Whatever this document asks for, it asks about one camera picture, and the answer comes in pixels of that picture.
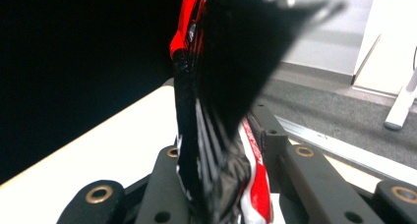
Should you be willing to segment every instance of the gray carpet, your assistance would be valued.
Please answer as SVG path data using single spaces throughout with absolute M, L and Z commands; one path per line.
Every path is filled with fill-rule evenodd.
M 384 127 L 389 107 L 278 80 L 268 82 L 258 102 L 283 119 L 417 169 L 417 114 L 393 132 Z

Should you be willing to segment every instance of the dark background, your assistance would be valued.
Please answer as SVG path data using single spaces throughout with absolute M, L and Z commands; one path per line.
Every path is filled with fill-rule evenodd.
M 0 0 L 0 184 L 168 80 L 180 4 Z

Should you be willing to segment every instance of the black metal bracket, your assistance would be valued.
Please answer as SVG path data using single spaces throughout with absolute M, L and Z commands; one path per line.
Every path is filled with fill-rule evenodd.
M 417 223 L 415 186 L 385 180 L 374 194 L 364 192 L 345 182 L 318 149 L 291 145 L 264 105 L 247 117 L 286 223 Z M 85 186 L 58 224 L 193 223 L 176 174 L 176 151 L 175 145 L 164 148 L 152 173 L 126 189 L 113 181 Z

